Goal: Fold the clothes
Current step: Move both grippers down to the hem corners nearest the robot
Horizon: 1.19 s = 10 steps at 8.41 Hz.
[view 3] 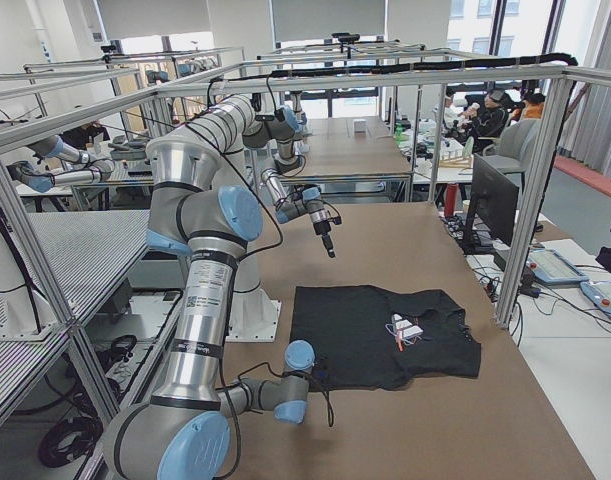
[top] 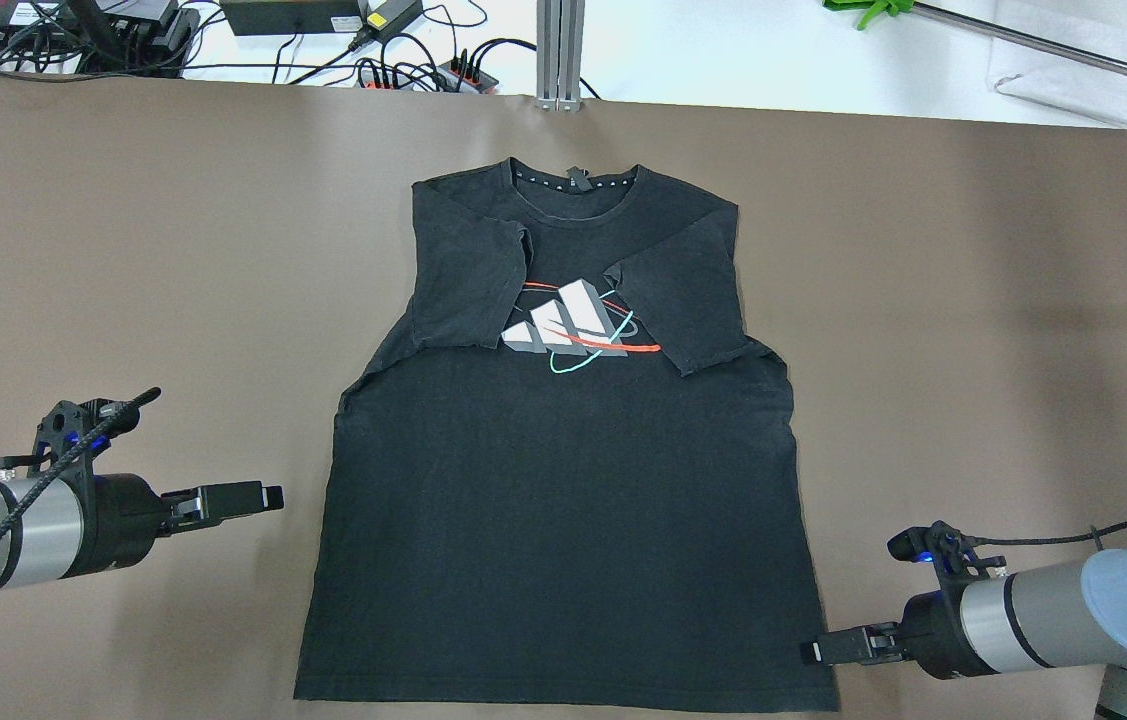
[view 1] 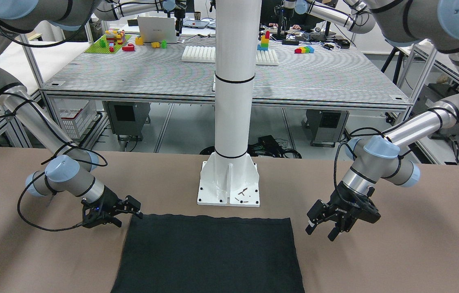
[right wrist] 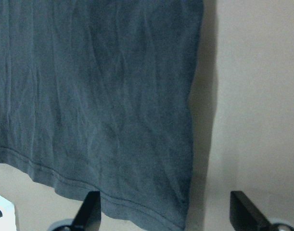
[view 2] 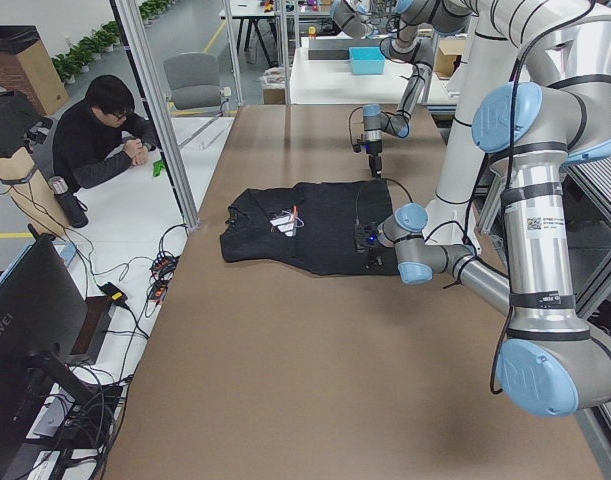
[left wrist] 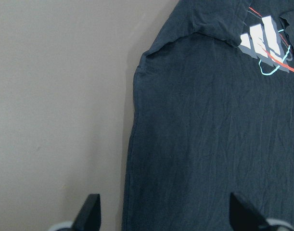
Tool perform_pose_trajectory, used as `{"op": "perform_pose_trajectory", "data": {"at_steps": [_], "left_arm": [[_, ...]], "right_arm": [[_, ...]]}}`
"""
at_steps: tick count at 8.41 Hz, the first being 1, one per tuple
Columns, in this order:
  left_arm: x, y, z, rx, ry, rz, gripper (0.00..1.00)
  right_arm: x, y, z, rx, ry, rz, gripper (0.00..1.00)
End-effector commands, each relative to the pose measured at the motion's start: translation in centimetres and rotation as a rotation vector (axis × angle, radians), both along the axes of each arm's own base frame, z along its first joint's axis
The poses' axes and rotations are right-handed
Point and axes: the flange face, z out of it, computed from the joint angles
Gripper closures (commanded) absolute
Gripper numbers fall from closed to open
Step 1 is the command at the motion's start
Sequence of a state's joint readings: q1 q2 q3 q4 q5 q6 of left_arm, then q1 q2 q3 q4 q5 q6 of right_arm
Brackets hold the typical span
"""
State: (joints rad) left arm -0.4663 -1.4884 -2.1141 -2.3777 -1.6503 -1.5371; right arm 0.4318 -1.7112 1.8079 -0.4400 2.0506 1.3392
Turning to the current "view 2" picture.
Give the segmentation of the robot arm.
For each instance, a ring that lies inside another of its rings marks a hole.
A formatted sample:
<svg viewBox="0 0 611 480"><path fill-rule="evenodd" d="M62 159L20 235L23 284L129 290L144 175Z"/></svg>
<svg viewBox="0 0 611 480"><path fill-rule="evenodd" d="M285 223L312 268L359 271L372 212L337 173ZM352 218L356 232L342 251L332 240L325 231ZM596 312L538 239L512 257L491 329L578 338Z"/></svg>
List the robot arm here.
<svg viewBox="0 0 611 480"><path fill-rule="evenodd" d="M382 136L406 138L411 116L434 71L433 40L419 33L429 26L437 36L453 35L467 26L471 11L456 1L334 1L330 16L352 39L375 39L379 55L397 65L401 98L394 110L377 103L362 107L363 133L353 149L364 150L374 178L382 172Z"/></svg>
<svg viewBox="0 0 611 480"><path fill-rule="evenodd" d="M576 308L567 170L611 156L611 2L399 1L385 53L431 72L422 25L467 28L439 183L378 228L401 279L446 272L506 316L491 388L542 417L611 402L611 338Z"/></svg>

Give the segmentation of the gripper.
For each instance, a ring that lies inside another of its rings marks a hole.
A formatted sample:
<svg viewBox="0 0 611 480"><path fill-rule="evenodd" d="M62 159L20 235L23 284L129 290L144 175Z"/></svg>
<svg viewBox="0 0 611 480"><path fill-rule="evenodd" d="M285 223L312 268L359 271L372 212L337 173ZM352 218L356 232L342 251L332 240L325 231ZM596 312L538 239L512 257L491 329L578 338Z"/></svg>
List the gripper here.
<svg viewBox="0 0 611 480"><path fill-rule="evenodd" d="M366 153L368 154L369 168L372 176L380 176L382 172L382 141L370 141L366 143Z"/></svg>
<svg viewBox="0 0 611 480"><path fill-rule="evenodd" d="M357 253L365 257L366 268L383 265L377 227L357 228Z"/></svg>

